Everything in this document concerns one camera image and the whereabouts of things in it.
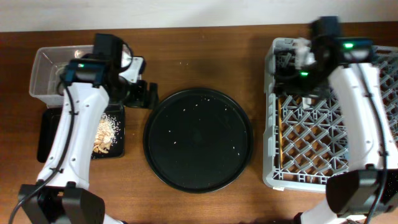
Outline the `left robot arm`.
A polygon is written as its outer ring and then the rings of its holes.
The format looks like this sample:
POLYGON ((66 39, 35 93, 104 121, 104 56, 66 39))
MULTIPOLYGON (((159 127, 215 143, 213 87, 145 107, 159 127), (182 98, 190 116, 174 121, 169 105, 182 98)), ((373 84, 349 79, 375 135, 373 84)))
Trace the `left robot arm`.
POLYGON ((128 44, 112 34, 96 34, 93 51, 74 58, 60 75, 63 106, 44 167, 34 184, 23 184, 9 223, 21 208, 32 223, 117 223, 105 212, 104 200, 88 188, 90 161, 100 119, 109 102, 154 109, 157 84, 130 81, 145 70, 143 57, 127 55, 128 44))

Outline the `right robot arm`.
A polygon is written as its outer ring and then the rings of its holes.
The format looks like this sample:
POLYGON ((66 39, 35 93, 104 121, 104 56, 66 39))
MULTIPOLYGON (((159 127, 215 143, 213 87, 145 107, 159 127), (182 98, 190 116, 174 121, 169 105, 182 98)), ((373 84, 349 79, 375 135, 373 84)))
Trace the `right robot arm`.
POLYGON ((397 81, 389 54, 345 37, 335 16, 309 39, 277 38, 266 55, 263 181, 323 192, 294 223, 369 223, 397 208, 397 134, 386 105, 397 81))

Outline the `rice and mushroom scraps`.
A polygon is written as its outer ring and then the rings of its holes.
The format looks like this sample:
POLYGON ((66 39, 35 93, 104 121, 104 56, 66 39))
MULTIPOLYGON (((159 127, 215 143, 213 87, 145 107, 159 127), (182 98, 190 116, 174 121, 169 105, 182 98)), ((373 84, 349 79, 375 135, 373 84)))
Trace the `rice and mushroom scraps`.
POLYGON ((96 130, 93 144, 93 153, 110 155, 119 142, 118 137, 121 131, 120 121, 113 115, 103 113, 96 130))

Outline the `wooden chopstick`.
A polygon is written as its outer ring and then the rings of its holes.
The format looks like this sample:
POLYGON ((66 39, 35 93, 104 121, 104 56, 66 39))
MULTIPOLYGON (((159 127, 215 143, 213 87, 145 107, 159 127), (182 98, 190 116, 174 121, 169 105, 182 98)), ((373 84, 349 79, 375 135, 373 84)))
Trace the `wooden chopstick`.
POLYGON ((278 129, 279 129, 279 162, 280 162, 280 169, 283 169, 282 99, 283 98, 278 98, 278 129))

